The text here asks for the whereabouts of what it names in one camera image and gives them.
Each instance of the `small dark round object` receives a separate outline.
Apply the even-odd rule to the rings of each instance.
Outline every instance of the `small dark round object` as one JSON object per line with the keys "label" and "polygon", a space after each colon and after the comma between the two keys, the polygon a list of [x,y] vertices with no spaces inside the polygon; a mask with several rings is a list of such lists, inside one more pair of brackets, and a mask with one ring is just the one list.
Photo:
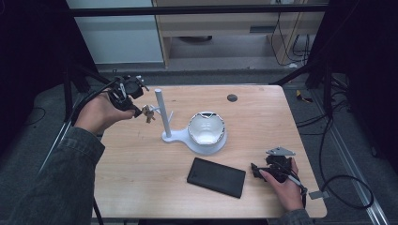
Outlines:
{"label": "small dark round object", "polygon": [[237,101],[237,96],[234,94],[228,95],[226,98],[231,102]]}

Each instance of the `hand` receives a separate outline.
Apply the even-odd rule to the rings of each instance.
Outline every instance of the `hand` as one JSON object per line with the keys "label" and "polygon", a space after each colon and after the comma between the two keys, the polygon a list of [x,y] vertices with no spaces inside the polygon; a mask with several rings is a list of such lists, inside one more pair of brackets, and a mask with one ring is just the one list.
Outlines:
{"label": "hand", "polygon": [[[299,173],[298,166],[296,165],[296,161],[293,158],[292,170],[296,174]],[[301,201],[300,188],[297,184],[295,184],[290,179],[286,179],[286,181],[284,181],[283,183],[279,183],[271,174],[269,174],[269,172],[260,170],[260,173],[273,187],[284,209],[290,212],[293,210],[304,208]]]}
{"label": "hand", "polygon": [[131,119],[134,113],[134,110],[125,112],[118,110],[108,95],[101,93],[85,104],[74,126],[97,135],[119,120]]}

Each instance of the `wooden tabletop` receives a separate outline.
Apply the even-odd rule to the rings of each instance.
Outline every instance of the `wooden tabletop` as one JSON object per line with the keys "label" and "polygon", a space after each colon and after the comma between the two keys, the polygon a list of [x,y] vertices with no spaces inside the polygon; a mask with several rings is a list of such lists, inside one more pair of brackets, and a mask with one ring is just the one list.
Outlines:
{"label": "wooden tabletop", "polygon": [[[199,112],[217,113],[228,133],[223,149],[203,157],[184,143],[166,143],[161,117],[121,121],[102,138],[106,150],[96,169],[95,197],[104,218],[278,218],[283,213],[268,183],[254,178],[251,163],[266,167],[266,150],[282,146],[296,153],[298,176],[309,192],[319,190],[283,89],[273,85],[150,87],[135,105],[158,106],[163,94],[171,129],[183,129]],[[231,102],[227,96],[237,96]],[[195,157],[246,171],[240,199],[187,183]],[[312,218],[327,210],[307,197]]]}

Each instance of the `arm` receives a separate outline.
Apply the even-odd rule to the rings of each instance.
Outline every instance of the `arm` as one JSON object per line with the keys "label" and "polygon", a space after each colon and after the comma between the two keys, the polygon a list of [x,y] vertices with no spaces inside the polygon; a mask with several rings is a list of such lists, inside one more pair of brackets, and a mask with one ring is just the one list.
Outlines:
{"label": "arm", "polygon": [[105,149],[95,134],[132,116],[114,108],[106,94],[88,102],[8,224],[90,224],[95,168]]}
{"label": "arm", "polygon": [[[296,161],[292,159],[292,170],[299,173]],[[276,195],[283,208],[287,211],[280,219],[280,224],[289,225],[310,225],[312,220],[304,209],[301,201],[300,188],[293,181],[287,179],[283,183],[279,183],[275,178],[265,171],[260,171],[263,177],[273,187]]]}

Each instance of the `white bowl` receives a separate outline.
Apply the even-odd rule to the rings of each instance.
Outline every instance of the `white bowl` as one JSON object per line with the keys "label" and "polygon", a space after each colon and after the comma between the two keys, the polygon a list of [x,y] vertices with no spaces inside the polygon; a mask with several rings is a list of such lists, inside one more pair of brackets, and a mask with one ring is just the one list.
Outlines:
{"label": "white bowl", "polygon": [[216,113],[199,112],[188,124],[188,131],[196,143],[212,145],[222,138],[225,125]]}

